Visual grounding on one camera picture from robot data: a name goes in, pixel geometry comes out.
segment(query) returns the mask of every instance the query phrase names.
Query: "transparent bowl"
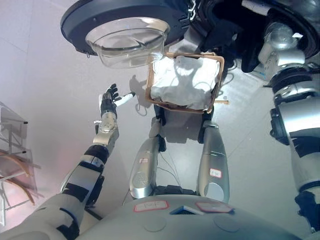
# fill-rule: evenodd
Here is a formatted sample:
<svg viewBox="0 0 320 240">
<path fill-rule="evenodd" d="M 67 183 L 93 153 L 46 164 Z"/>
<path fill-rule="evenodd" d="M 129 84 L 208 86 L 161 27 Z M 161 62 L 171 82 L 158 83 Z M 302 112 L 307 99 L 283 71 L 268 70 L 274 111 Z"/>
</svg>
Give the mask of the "transparent bowl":
<svg viewBox="0 0 320 240">
<path fill-rule="evenodd" d="M 149 17 L 129 17 L 97 26 L 85 37 L 102 63 L 110 68 L 134 68 L 163 57 L 169 25 Z"/>
</svg>

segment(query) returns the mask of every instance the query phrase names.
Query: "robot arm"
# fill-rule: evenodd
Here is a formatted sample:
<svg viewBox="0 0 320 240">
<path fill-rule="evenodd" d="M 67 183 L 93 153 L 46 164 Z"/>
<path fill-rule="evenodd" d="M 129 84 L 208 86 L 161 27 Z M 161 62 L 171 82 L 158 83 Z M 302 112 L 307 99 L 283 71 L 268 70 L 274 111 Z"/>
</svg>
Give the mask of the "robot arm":
<svg viewBox="0 0 320 240">
<path fill-rule="evenodd" d="M 73 240 L 86 206 L 92 206 L 102 189 L 105 164 L 119 137 L 116 106 L 135 95 L 117 98 L 113 84 L 100 99 L 101 122 L 98 132 L 79 164 L 66 177 L 61 193 L 48 199 L 20 225 L 1 234 L 2 240 Z"/>
<path fill-rule="evenodd" d="M 271 23 L 258 59 L 274 93 L 270 134 L 290 146 L 295 201 L 314 233 L 320 231 L 320 79 L 297 48 L 300 37 L 283 23 Z"/>
</svg>

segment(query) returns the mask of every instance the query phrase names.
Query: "white cloth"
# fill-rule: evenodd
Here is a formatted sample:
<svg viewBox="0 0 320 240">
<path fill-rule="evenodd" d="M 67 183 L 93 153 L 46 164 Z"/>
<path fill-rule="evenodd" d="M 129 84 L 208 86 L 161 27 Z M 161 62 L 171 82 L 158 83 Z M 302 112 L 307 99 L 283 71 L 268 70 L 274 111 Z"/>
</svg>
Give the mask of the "white cloth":
<svg viewBox="0 0 320 240">
<path fill-rule="evenodd" d="M 220 70 L 214 59 L 185 56 L 164 57 L 153 64 L 154 84 L 151 98 L 157 101 L 206 110 Z"/>
</svg>

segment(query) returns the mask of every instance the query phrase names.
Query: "wire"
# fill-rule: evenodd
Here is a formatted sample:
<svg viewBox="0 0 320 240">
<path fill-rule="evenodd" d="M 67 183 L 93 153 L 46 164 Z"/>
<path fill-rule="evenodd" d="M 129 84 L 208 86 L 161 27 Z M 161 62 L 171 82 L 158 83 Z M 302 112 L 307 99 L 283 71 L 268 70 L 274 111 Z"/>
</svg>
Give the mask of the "wire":
<svg viewBox="0 0 320 240">
<path fill-rule="evenodd" d="M 122 203 L 121 203 L 121 206 L 123 206 L 123 205 L 125 204 L 125 201 L 126 201 L 126 199 L 127 199 L 127 196 L 128 196 L 128 194 L 129 194 L 129 192 L 130 192 L 130 188 L 129 188 L 128 191 L 126 192 L 126 194 L 125 194 L 125 196 L 124 196 L 124 199 L 123 199 L 123 201 L 122 201 Z"/>
<path fill-rule="evenodd" d="M 169 151 L 169 150 L 167 150 L 167 151 L 168 151 L 169 157 L 170 157 L 170 159 L 171 159 L 171 162 L 173 163 L 176 176 L 177 176 L 177 178 L 179 179 L 179 182 L 180 182 L 180 185 L 181 185 L 181 181 L 180 181 L 180 177 L 179 177 L 178 170 L 177 170 L 177 167 L 176 167 L 176 163 L 175 163 L 174 159 L 172 158 L 172 156 L 171 156 L 171 154 L 170 154 L 170 151 Z"/>
<path fill-rule="evenodd" d="M 162 168 L 162 167 L 159 167 L 159 166 L 157 166 L 157 169 L 161 169 L 162 171 L 165 171 L 165 172 L 171 174 L 171 175 L 174 177 L 176 183 L 181 187 L 181 185 L 179 184 L 179 181 L 178 181 L 177 177 L 176 177 L 172 172 L 170 172 L 169 170 L 164 169 L 164 168 Z"/>
<path fill-rule="evenodd" d="M 174 172 L 174 176 L 175 176 L 175 178 L 176 178 L 176 180 L 177 180 L 177 183 L 178 183 L 178 185 L 181 187 L 181 181 L 180 181 L 180 178 L 179 178 L 179 174 L 178 174 L 178 171 L 177 171 L 177 167 L 176 167 L 176 164 L 175 164 L 175 162 L 174 162 L 174 160 L 172 159 L 172 157 L 171 157 L 171 154 L 169 153 L 169 156 L 170 156 L 170 158 L 171 158 L 171 161 L 172 161 L 172 163 L 173 163 L 173 166 L 174 166 L 174 168 L 169 164 L 169 162 L 165 159 L 165 157 L 162 155 L 162 152 L 160 152 L 160 155 L 161 155 L 161 157 L 163 158 L 163 160 L 166 162 L 166 164 L 168 164 L 168 166 L 171 168 L 171 170 Z"/>
</svg>

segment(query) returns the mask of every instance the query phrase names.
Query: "brown basket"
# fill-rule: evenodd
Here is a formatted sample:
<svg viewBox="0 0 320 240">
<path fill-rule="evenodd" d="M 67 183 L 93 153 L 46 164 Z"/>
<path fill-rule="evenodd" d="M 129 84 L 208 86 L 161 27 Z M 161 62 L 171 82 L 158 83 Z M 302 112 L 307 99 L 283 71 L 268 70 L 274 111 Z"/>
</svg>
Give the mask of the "brown basket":
<svg viewBox="0 0 320 240">
<path fill-rule="evenodd" d="M 210 107 L 206 110 L 207 113 L 211 113 L 213 107 L 214 107 L 214 102 L 217 97 L 217 94 L 219 92 L 219 89 L 221 87 L 221 82 L 222 82 L 222 72 L 224 70 L 224 65 L 225 65 L 225 59 L 222 56 L 216 56 L 215 53 L 202 53 L 202 54 L 193 54 L 193 53 L 172 53 L 172 52 L 166 52 L 164 55 L 168 58 L 174 59 L 177 56 L 185 56 L 189 58 L 208 58 L 208 59 L 214 59 L 217 60 L 220 63 L 220 70 L 217 75 L 217 82 L 215 83 L 215 86 L 212 91 L 212 102 Z M 154 84 L 154 70 L 153 70 L 153 65 L 149 65 L 149 70 L 148 70 L 148 78 L 146 80 L 146 89 L 145 89 L 145 99 L 152 103 L 156 104 L 164 109 L 168 109 L 170 111 L 179 111 L 179 112 L 188 112 L 188 113 L 195 113 L 195 114 L 203 114 L 204 110 L 194 110 L 190 108 L 186 108 L 184 106 L 179 106 L 176 104 L 173 104 L 171 102 L 163 102 L 163 101 L 155 101 L 151 98 L 151 87 Z"/>
</svg>

